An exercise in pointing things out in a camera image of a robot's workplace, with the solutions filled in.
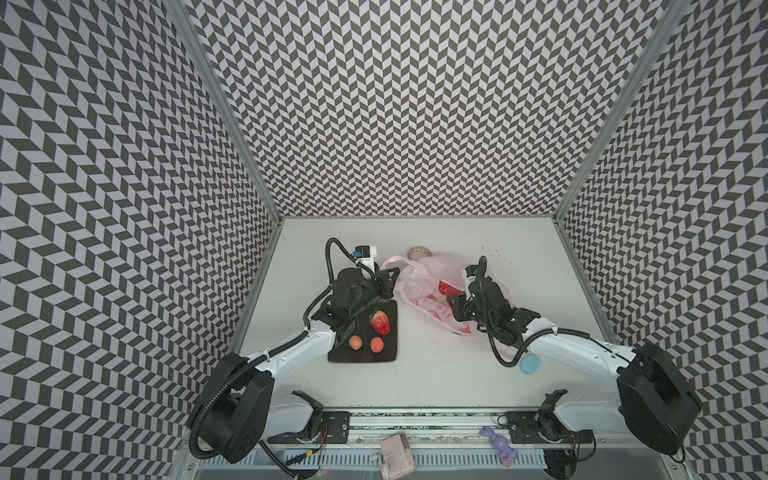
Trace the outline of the orange fake peach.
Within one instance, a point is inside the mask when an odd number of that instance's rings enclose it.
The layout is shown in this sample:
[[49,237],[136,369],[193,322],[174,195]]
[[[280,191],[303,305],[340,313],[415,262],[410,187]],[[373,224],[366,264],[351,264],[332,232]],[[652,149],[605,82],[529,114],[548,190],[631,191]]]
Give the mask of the orange fake peach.
[[384,347],[385,344],[381,337],[374,337],[370,342],[370,349],[374,354],[381,353]]
[[363,341],[359,336],[353,335],[349,338],[348,344],[353,350],[358,351],[362,348]]

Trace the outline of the red fake apple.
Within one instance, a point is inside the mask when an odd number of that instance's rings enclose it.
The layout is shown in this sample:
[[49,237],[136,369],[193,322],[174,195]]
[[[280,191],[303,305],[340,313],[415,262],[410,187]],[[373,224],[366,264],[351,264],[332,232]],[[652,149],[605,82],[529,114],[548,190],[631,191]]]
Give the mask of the red fake apple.
[[440,281],[438,284],[438,290],[441,295],[445,296],[446,298],[450,298],[455,295],[461,294],[461,291],[454,286],[450,285],[449,283],[446,283],[445,281]]

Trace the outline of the red fake strawberry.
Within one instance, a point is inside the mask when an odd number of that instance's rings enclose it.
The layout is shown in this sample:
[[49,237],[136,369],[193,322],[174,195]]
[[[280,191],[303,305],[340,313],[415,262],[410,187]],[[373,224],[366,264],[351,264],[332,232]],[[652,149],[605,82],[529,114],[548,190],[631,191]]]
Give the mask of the red fake strawberry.
[[391,324],[388,315],[379,310],[375,312],[370,320],[370,325],[374,331],[380,336],[389,335],[391,332]]

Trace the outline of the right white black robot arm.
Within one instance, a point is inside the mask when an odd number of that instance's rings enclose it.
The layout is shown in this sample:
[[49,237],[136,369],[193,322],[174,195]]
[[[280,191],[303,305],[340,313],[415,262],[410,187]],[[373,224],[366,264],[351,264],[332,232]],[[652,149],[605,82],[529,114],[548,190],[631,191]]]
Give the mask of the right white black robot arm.
[[668,456],[684,451],[702,411],[694,387],[673,356],[653,343],[628,347],[559,326],[539,313],[514,307],[487,273],[487,259],[465,267],[464,290],[449,304],[459,322],[473,321],[496,361],[513,368],[530,355],[572,367],[605,385],[604,393],[552,392],[540,410],[572,432],[598,430],[633,435]]

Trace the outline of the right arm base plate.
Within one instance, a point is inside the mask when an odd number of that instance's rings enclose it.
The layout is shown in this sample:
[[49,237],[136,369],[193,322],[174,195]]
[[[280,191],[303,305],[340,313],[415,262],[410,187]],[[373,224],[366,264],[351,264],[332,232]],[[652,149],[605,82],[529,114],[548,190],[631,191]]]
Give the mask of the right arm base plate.
[[569,430],[553,413],[536,410],[507,411],[501,417],[514,443],[559,445],[573,448],[595,440],[591,430]]

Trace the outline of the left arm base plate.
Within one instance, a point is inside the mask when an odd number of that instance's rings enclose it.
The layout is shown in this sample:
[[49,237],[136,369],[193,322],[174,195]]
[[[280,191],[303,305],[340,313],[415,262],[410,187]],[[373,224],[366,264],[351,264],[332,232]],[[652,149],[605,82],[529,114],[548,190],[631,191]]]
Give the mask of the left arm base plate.
[[349,411],[324,411],[314,415],[308,426],[300,432],[285,432],[267,439],[271,445],[346,444],[350,433]]

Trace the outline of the pink plastic bag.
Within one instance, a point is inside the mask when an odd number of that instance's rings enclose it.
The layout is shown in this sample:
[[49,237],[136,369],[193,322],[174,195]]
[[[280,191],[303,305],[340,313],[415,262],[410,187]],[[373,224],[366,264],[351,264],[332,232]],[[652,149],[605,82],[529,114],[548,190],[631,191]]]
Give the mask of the pink plastic bag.
[[420,315],[456,335],[478,335],[481,331],[474,321],[456,322],[448,298],[438,290],[440,281],[445,281],[461,293],[465,292],[465,273],[468,266],[462,260],[448,255],[437,255],[412,261],[401,256],[387,259],[381,269],[399,267],[394,294],[397,299],[414,309]]

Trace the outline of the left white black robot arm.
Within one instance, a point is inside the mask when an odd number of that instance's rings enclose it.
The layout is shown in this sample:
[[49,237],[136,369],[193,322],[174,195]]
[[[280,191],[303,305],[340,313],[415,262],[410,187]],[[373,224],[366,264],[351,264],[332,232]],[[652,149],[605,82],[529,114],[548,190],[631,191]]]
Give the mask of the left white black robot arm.
[[335,271],[330,258],[336,238],[326,242],[328,284],[302,316],[296,335],[260,353],[228,353],[216,364],[187,420],[189,450],[199,460],[242,460],[261,443],[314,443],[335,425],[323,405],[283,384],[322,359],[337,364],[388,363],[397,357],[400,274],[382,267],[373,246],[342,254],[349,268]]

